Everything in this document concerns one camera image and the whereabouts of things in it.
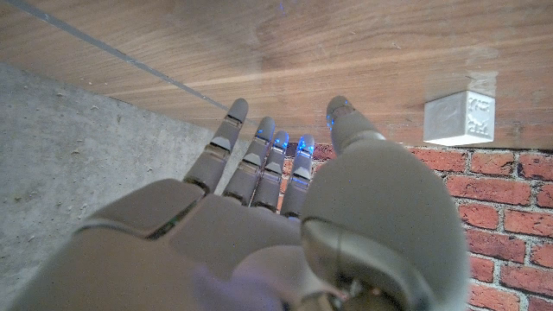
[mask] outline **robotic hand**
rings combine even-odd
[[[269,117],[214,195],[247,110],[234,102],[184,182],[94,213],[12,309],[465,308],[465,239],[442,181],[343,97],[327,108],[338,158],[311,181],[303,136],[280,215],[288,134]]]

